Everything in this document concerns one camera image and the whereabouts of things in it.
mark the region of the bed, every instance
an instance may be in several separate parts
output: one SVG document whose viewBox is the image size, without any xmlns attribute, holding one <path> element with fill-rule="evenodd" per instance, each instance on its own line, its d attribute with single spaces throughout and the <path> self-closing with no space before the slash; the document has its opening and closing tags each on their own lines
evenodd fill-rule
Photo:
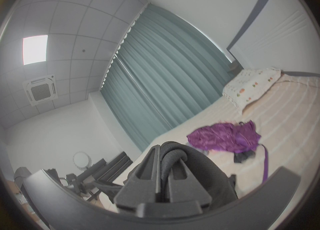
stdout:
<svg viewBox="0 0 320 230">
<path fill-rule="evenodd" d="M 259 100 L 249 104 L 242 115 L 224 96 L 178 127 L 157 137 L 141 156 L 114 183 L 123 184 L 128 173 L 142 161 L 149 149 L 165 141 L 186 144 L 186 136 L 195 129 L 223 122 L 256 124 L 257 133 L 269 151 L 269 176 L 284 165 L 301 175 L 301 183 L 281 217 L 300 200 L 320 163 L 320 95 L 319 78 L 283 75 Z M 233 162 L 233 153 L 210 151 L 208 157 L 226 173 L 237 175 L 236 192 L 241 198 L 262 183 L 264 149 L 259 146 L 255 158 L 241 164 Z"/>
</svg>

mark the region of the purple garment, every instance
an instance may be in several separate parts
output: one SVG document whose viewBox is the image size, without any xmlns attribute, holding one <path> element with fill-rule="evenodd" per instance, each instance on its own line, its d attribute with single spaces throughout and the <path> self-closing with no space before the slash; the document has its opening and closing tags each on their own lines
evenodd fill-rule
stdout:
<svg viewBox="0 0 320 230">
<path fill-rule="evenodd" d="M 218 123 L 198 128 L 187 138 L 189 143 L 198 149 L 240 153 L 255 150 L 261 136 L 256 133 L 256 127 L 250 120 L 238 126 Z"/>
</svg>

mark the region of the smoke detector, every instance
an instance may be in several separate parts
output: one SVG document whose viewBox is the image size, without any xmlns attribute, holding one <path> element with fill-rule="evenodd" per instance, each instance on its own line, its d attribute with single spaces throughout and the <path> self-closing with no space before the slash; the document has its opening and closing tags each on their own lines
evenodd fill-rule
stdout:
<svg viewBox="0 0 320 230">
<path fill-rule="evenodd" d="M 54 74 L 26 80 L 22 85 L 31 106 L 58 98 Z"/>
</svg>

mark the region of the curtain fold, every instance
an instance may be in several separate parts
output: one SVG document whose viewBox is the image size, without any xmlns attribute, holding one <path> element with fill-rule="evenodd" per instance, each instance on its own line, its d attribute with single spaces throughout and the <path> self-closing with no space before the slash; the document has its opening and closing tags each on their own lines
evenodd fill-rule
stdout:
<svg viewBox="0 0 320 230">
<path fill-rule="evenodd" d="M 210 40 L 153 5 L 136 21 L 117 56 L 102 94 L 144 148 L 214 103 L 234 77 L 230 61 Z"/>
</svg>

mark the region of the ceiling light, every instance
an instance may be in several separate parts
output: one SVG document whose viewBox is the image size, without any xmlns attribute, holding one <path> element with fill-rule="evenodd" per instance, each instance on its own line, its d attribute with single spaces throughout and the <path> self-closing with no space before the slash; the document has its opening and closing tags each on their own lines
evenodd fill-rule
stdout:
<svg viewBox="0 0 320 230">
<path fill-rule="evenodd" d="M 46 61 L 48 35 L 23 39 L 23 65 Z"/>
</svg>

